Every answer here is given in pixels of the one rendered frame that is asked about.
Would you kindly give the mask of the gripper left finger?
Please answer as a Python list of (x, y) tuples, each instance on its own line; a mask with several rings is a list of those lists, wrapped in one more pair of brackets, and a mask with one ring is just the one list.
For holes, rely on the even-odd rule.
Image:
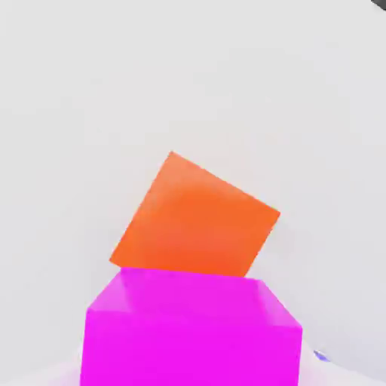
[(28, 375), (20, 386), (80, 386), (81, 347), (64, 362)]

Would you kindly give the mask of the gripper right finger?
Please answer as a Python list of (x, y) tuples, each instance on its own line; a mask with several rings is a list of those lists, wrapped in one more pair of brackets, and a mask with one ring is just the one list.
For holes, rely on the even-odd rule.
[(300, 386), (375, 386), (375, 380), (334, 363), (320, 360), (303, 339)]

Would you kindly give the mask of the small magenta cube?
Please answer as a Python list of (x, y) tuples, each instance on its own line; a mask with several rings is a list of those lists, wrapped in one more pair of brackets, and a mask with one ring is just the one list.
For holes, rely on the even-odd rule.
[(301, 348), (261, 280), (124, 268), (87, 309), (80, 386), (298, 386)]

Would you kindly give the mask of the small orange cube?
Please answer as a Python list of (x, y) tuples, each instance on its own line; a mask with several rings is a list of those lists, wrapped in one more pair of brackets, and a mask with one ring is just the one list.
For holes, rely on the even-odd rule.
[(110, 261), (243, 277), (280, 212), (170, 152)]

